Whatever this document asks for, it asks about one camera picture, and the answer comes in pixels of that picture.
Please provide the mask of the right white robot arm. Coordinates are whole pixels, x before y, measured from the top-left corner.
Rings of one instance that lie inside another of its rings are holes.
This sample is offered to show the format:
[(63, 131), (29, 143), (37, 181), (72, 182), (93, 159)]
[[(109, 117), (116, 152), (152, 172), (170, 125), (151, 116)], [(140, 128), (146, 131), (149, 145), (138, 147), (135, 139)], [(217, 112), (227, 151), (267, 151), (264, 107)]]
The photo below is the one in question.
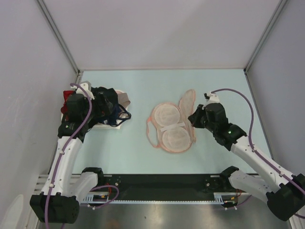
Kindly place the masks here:
[(246, 191), (267, 204), (280, 220), (287, 221), (305, 205), (305, 176), (295, 175), (250, 144), (249, 136), (239, 126), (229, 123), (225, 109), (220, 103), (198, 105), (188, 117), (195, 128), (207, 129), (216, 142), (245, 161), (260, 177), (244, 174), (230, 167), (230, 175), (220, 179), (224, 191), (234, 188)]

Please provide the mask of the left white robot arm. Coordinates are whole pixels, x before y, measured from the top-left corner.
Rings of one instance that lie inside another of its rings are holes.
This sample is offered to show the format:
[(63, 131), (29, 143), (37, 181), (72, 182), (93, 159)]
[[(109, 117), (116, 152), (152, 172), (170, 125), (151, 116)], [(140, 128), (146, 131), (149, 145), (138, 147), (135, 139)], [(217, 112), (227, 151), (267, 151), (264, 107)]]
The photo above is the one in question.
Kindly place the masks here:
[(74, 163), (85, 135), (96, 124), (109, 124), (117, 116), (117, 92), (110, 88), (93, 88), (86, 93), (64, 91), (57, 151), (49, 176), (30, 206), (40, 222), (73, 224), (80, 204), (87, 194), (107, 187), (100, 167), (86, 167), (74, 184), (70, 184)]

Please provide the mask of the black bra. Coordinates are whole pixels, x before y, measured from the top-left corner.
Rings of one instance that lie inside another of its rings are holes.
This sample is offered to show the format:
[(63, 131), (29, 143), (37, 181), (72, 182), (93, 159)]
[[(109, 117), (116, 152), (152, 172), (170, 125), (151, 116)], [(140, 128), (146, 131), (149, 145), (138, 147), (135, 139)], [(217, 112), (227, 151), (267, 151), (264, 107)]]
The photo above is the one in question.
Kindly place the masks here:
[(116, 93), (116, 91), (113, 88), (105, 88), (105, 87), (93, 87), (91, 89), (93, 95), (95, 96), (96, 93), (103, 93), (108, 100), (112, 103), (113, 107), (118, 104), (118, 95)]

